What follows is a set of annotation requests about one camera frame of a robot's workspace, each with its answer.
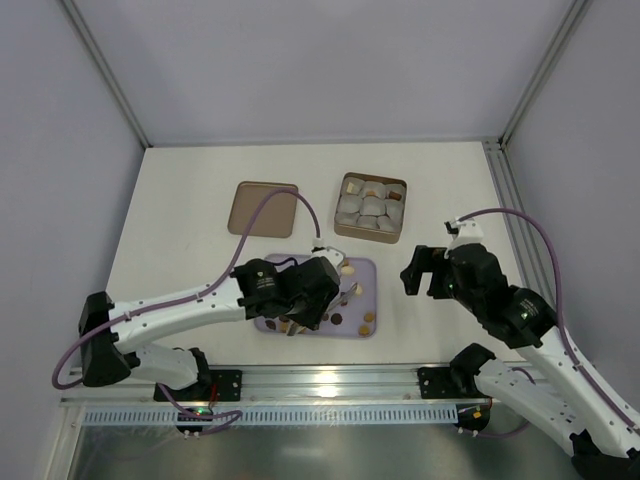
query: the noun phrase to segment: purple hose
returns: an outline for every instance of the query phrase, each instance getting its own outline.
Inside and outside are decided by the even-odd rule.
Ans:
[[[558,255],[556,254],[555,249],[553,248],[553,244],[551,243],[551,238],[547,235],[542,225],[538,223],[537,220],[530,217],[526,213],[519,212],[518,210],[513,210],[511,208],[487,208],[484,210],[478,210],[477,212],[472,212],[467,215],[460,217],[460,221],[468,220],[474,217],[480,217],[482,215],[487,215],[489,213],[505,213],[507,215],[513,215],[525,220],[527,223],[531,224],[540,234],[544,244],[549,251],[549,256],[551,257],[551,264],[553,265],[553,276],[556,284],[556,315],[558,318],[558,330],[560,331],[560,338],[562,339],[562,345],[564,346],[569,358],[573,362],[573,366],[582,374],[587,383],[593,388],[598,396],[605,402],[611,410],[613,410],[618,417],[629,427],[634,430],[638,435],[640,435],[640,431],[635,429],[635,422],[627,416],[627,414],[614,402],[607,392],[605,392],[602,387],[598,384],[598,382],[591,376],[591,374],[587,371],[586,368],[580,365],[580,359],[573,351],[573,347],[569,343],[569,338],[567,337],[567,330],[564,321],[563,307],[564,307],[564,299],[562,296],[562,278],[560,276],[560,262],[558,261]]]
[[[80,348],[82,345],[84,345],[86,342],[91,340],[93,337],[95,337],[96,335],[99,335],[100,333],[102,333],[105,330],[113,327],[114,325],[117,325],[118,323],[123,322],[124,320],[126,320],[129,317],[134,317],[136,315],[142,315],[143,313],[162,310],[164,308],[183,305],[185,303],[189,303],[189,302],[197,300],[198,296],[204,297],[204,296],[210,294],[211,292],[213,292],[214,290],[216,290],[222,284],[222,282],[224,282],[226,280],[226,278],[229,276],[229,274],[233,270],[233,267],[237,263],[238,258],[240,258],[240,254],[242,253],[242,249],[244,248],[244,244],[247,241],[247,237],[249,236],[249,233],[251,232],[251,229],[253,228],[253,225],[256,222],[256,220],[258,219],[258,216],[260,215],[260,212],[262,211],[264,206],[267,204],[267,202],[269,200],[271,200],[271,198],[273,198],[274,196],[279,195],[281,193],[287,193],[289,195],[293,195],[293,196],[297,197],[302,203],[304,203],[304,205],[309,210],[309,213],[311,214],[311,217],[313,219],[313,223],[314,223],[314,226],[315,226],[315,229],[316,229],[316,237],[320,238],[320,236],[321,236],[320,235],[320,223],[318,222],[318,217],[316,216],[316,213],[314,212],[313,208],[311,207],[311,204],[307,201],[307,199],[304,198],[297,191],[291,190],[291,189],[288,189],[288,188],[279,188],[277,190],[272,190],[271,192],[269,192],[269,194],[266,197],[264,197],[262,199],[262,201],[260,202],[260,204],[256,208],[255,212],[253,212],[253,215],[251,216],[251,219],[249,220],[249,223],[247,224],[247,227],[244,229],[244,232],[242,233],[242,237],[240,238],[240,242],[238,242],[238,246],[236,247],[236,251],[233,254],[233,257],[231,258],[231,261],[229,262],[229,266],[222,273],[222,275],[220,275],[220,277],[215,282],[213,282],[211,284],[210,287],[206,288],[202,292],[199,292],[198,295],[196,295],[196,294],[189,295],[189,296],[186,296],[186,297],[183,297],[183,298],[178,298],[176,300],[170,300],[170,301],[166,301],[166,302],[161,302],[161,303],[157,303],[155,305],[147,305],[145,307],[141,307],[141,308],[132,310],[131,312],[129,312],[128,316],[126,314],[125,315],[120,315],[119,317],[116,317],[113,320],[109,320],[108,322],[103,323],[99,327],[94,328],[90,332],[84,334],[82,337],[78,338],[78,340],[73,342],[73,344],[67,349],[67,351],[65,351],[62,354],[62,357],[60,357],[60,360],[58,360],[58,363],[56,364],[55,368],[53,369],[53,374],[51,376],[51,384],[53,385],[53,387],[58,389],[58,390],[67,390],[69,388],[73,388],[73,387],[79,385],[80,383],[82,383],[82,379],[75,380],[75,381],[73,381],[71,383],[60,383],[60,380],[59,380],[60,372],[62,371],[62,368],[67,363],[69,358],[71,358],[71,356],[75,353],[75,351],[78,348]]]
[[[513,370],[514,372],[523,373],[529,379],[529,381],[531,383],[533,383],[534,385],[536,384],[536,381],[533,379],[531,374],[529,372],[527,372],[524,368],[513,367],[511,370]],[[515,430],[512,430],[511,432],[506,432],[506,433],[483,433],[483,432],[478,432],[478,433],[475,434],[475,436],[477,438],[487,438],[489,440],[506,440],[507,438],[513,438],[516,435],[520,435],[522,432],[524,432],[530,426],[531,426],[531,424],[529,423],[529,421],[525,421],[522,425],[520,425]],[[473,435],[473,432],[471,430],[462,430],[462,433]]]

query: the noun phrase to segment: purple cable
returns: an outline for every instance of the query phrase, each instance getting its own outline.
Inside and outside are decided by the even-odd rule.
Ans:
[[[236,251],[233,254],[233,257],[231,258],[231,261],[229,262],[229,266],[222,273],[222,275],[220,275],[220,277],[215,282],[213,282],[211,284],[211,286],[209,286],[208,288],[206,288],[202,292],[199,292],[198,294],[189,295],[187,297],[178,298],[176,300],[170,300],[170,301],[166,301],[166,302],[161,302],[161,303],[157,303],[157,304],[154,304],[154,305],[147,305],[145,307],[141,307],[141,308],[132,310],[131,312],[129,312],[129,315],[126,315],[126,314],[120,315],[119,317],[116,317],[113,320],[109,320],[108,322],[103,323],[99,327],[94,328],[90,332],[84,334],[82,337],[78,338],[78,340],[73,342],[73,344],[67,349],[67,351],[65,351],[62,354],[62,357],[60,357],[60,360],[58,360],[58,363],[56,364],[55,368],[53,369],[53,374],[51,376],[51,384],[53,385],[53,387],[58,389],[58,390],[67,390],[69,388],[73,388],[73,387],[79,385],[80,383],[82,383],[82,379],[81,378],[78,379],[78,380],[75,380],[75,381],[73,381],[71,383],[60,383],[60,380],[59,380],[60,372],[62,371],[62,368],[67,363],[69,358],[71,358],[71,356],[75,353],[75,351],[78,348],[80,348],[82,345],[84,345],[86,342],[91,340],[93,337],[95,337],[96,335],[99,335],[100,333],[102,333],[105,330],[113,327],[114,325],[117,325],[118,323],[123,322],[124,320],[126,320],[129,317],[134,317],[136,315],[142,315],[143,313],[162,310],[164,308],[183,305],[185,303],[189,303],[189,302],[197,300],[199,296],[206,296],[206,295],[210,294],[211,292],[213,292],[214,290],[216,290],[222,284],[222,282],[224,282],[225,279],[229,276],[229,274],[233,270],[233,267],[235,266],[236,262],[238,261],[238,258],[240,258],[240,254],[242,253],[242,249],[244,248],[244,244],[247,241],[247,237],[249,236],[249,233],[251,232],[251,229],[253,228],[253,225],[256,222],[256,220],[258,219],[258,216],[260,215],[260,212],[262,211],[264,206],[267,204],[267,202],[269,200],[271,200],[271,198],[273,198],[274,196],[279,195],[281,193],[287,193],[289,195],[293,195],[293,196],[297,197],[302,203],[304,203],[304,205],[309,210],[309,213],[311,214],[311,217],[313,219],[313,223],[314,223],[314,226],[315,226],[315,229],[316,229],[316,237],[320,238],[320,223],[318,222],[318,217],[316,216],[316,213],[314,212],[313,208],[311,207],[311,204],[307,201],[307,199],[304,198],[297,191],[291,190],[291,189],[288,189],[288,188],[279,188],[277,190],[272,190],[271,192],[269,192],[269,194],[266,197],[264,197],[262,199],[260,204],[258,204],[258,207],[256,208],[255,212],[253,212],[253,215],[251,216],[251,219],[249,220],[249,223],[247,224],[246,228],[244,229],[244,232],[242,233],[242,237],[240,238],[240,242],[238,242],[238,246],[236,248]]]
[[[511,370],[513,370],[514,372],[523,373],[529,379],[529,381],[531,383],[533,383],[534,385],[536,384],[536,381],[533,379],[531,374],[529,372],[527,372],[524,368],[522,368],[522,367],[513,367]],[[483,432],[478,432],[478,433],[475,434],[475,437],[477,437],[477,438],[487,438],[489,440],[506,440],[507,438],[513,438],[516,435],[520,435],[522,432],[524,432],[530,426],[531,426],[531,424],[529,423],[529,421],[525,420],[525,422],[522,425],[520,425],[515,430],[512,430],[511,432],[506,432],[506,433],[483,433]],[[473,435],[473,432],[471,430],[464,430],[463,429],[461,433],[466,433],[468,435]]]
[[[551,243],[551,238],[547,235],[547,232],[544,230],[542,225],[538,223],[537,220],[530,217],[526,213],[519,212],[518,210],[514,210],[512,208],[487,208],[484,210],[478,210],[477,212],[472,212],[467,215],[460,217],[460,221],[469,220],[470,218],[480,217],[482,215],[487,215],[489,213],[505,213],[507,215],[513,215],[515,217],[519,217],[525,220],[527,223],[531,224],[540,234],[544,244],[549,251],[549,256],[551,257],[551,264],[553,266],[553,276],[556,284],[556,316],[558,318],[558,330],[560,331],[560,338],[562,340],[562,345],[564,346],[569,358],[573,362],[573,366],[582,374],[587,383],[593,388],[598,396],[602,399],[603,402],[607,404],[611,410],[613,410],[618,417],[629,427],[631,430],[635,431],[636,434],[640,435],[640,430],[636,430],[635,422],[627,416],[624,411],[618,407],[616,402],[614,402],[611,397],[605,392],[602,387],[598,384],[598,382],[591,376],[591,374],[585,369],[582,365],[580,365],[580,359],[573,351],[573,347],[569,343],[569,338],[567,337],[567,329],[564,321],[563,307],[564,307],[564,299],[562,296],[562,278],[560,277],[560,262],[558,261],[558,255],[556,254],[555,249],[553,248],[553,243]]]

